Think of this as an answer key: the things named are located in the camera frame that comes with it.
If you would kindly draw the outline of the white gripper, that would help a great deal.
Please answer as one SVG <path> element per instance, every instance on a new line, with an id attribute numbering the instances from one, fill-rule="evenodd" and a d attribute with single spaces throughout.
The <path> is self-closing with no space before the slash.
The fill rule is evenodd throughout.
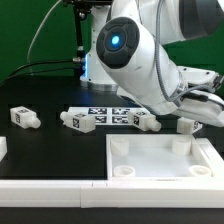
<path id="1" fill-rule="evenodd" d="M 211 87 L 217 87 L 224 80 L 224 77 L 212 70 L 185 66 L 179 66 L 178 69 L 189 86 L 208 84 Z M 174 115 L 216 127 L 224 127 L 224 100 L 205 90 L 195 90 L 182 97 L 181 106 Z"/>

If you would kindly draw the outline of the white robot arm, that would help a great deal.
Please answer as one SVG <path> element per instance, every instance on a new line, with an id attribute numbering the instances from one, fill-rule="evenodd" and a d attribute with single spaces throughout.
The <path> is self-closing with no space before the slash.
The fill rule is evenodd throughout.
<path id="1" fill-rule="evenodd" d="M 90 5 L 92 46 L 81 84 L 115 90 L 155 115 L 174 114 L 224 127 L 222 77 L 176 65 L 166 44 L 214 33 L 224 0 L 111 0 Z"/>

